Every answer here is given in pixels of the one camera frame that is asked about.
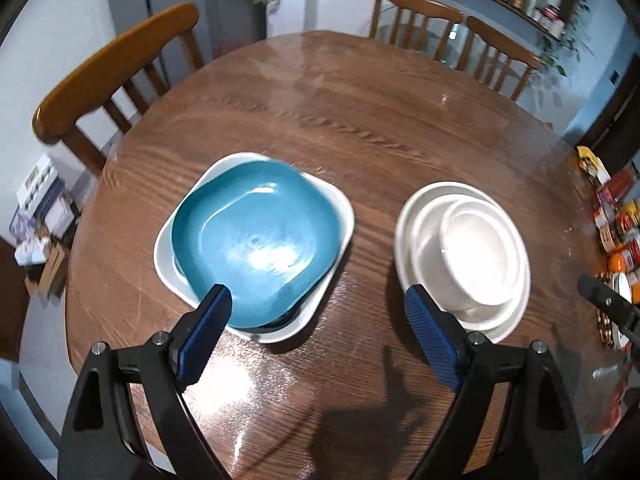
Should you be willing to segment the person's right hand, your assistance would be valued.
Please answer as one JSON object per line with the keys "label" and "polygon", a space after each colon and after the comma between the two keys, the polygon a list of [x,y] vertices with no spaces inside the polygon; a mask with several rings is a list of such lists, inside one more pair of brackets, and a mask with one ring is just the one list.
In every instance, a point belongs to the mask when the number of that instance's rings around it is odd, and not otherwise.
{"label": "person's right hand", "polygon": [[598,378],[610,388],[608,404],[606,404],[606,410],[602,416],[602,424],[600,427],[601,436],[606,436],[611,432],[622,419],[622,401],[627,390],[631,367],[630,361],[623,360],[616,365],[599,370]]}

